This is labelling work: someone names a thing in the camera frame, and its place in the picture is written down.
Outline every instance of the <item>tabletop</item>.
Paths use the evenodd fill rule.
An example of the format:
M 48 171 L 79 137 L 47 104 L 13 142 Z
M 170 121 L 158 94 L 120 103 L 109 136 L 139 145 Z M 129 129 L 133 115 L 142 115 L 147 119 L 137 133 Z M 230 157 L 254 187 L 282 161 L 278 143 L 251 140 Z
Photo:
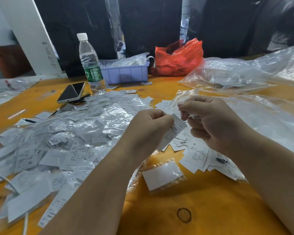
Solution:
M 150 77 L 152 85 L 128 84 L 116 90 L 136 89 L 141 98 L 152 97 L 153 105 L 172 100 L 178 90 L 191 88 L 179 83 L 182 77 Z M 13 126 L 20 118 L 33 118 L 43 112 L 54 112 L 56 102 L 68 84 L 84 78 L 41 81 L 0 106 L 0 133 Z M 294 103 L 294 87 L 277 86 L 257 94 L 284 98 Z M 182 151 L 174 153 L 169 146 L 163 153 L 149 157 L 153 165 L 174 158 L 178 162 Z M 192 174 L 178 164 L 187 180 L 162 192 L 149 195 L 143 178 L 126 195 L 118 234 L 290 234 L 256 191 L 246 182 L 233 181 L 216 170 Z M 0 205 L 5 183 L 0 183 Z M 29 216 L 27 234 L 38 234 L 37 226 L 49 204 Z M 23 222 L 5 229 L 1 234 L 19 235 Z

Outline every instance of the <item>hand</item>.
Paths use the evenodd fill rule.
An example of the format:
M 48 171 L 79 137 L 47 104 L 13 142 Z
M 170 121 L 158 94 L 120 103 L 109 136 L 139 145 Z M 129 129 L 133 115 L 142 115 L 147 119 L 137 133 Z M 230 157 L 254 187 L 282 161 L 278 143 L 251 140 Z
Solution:
M 173 126 L 174 119 L 162 110 L 142 110 L 132 119 L 117 143 L 129 149 L 137 166 L 149 157 L 160 144 L 166 130 Z
M 202 138 L 211 149 L 226 156 L 235 150 L 244 136 L 254 131 L 220 98 L 193 96 L 179 102 L 178 107 L 181 119 L 188 120 L 192 127 L 192 135 Z

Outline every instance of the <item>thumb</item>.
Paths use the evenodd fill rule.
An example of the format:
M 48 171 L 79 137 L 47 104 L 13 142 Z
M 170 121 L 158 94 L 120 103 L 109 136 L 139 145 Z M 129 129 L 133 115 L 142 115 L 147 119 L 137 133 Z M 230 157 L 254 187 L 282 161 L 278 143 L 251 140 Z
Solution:
M 210 113 L 211 105 L 207 102 L 186 101 L 177 104 L 179 110 L 205 117 Z
M 165 131 L 174 124 L 174 118 L 172 115 L 164 115 L 153 121 L 157 124 L 157 130 L 161 130 L 162 133 L 165 133 Z

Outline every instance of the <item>black fan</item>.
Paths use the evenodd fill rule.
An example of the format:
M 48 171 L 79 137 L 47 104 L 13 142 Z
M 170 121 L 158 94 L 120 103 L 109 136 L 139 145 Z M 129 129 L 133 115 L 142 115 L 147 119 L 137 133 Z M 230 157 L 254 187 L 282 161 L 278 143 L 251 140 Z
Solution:
M 294 45 L 294 0 L 263 0 L 248 55 L 268 54 Z

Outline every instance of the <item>person's left hand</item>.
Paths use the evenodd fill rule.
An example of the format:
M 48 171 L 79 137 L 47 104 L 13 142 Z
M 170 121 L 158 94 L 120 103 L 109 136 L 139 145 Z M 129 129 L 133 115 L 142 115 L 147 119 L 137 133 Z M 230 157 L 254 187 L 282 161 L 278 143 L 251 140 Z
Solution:
M 162 110 L 142 110 L 132 119 L 116 146 L 125 149 L 139 166 L 156 150 L 173 124 L 172 115 L 166 115 Z

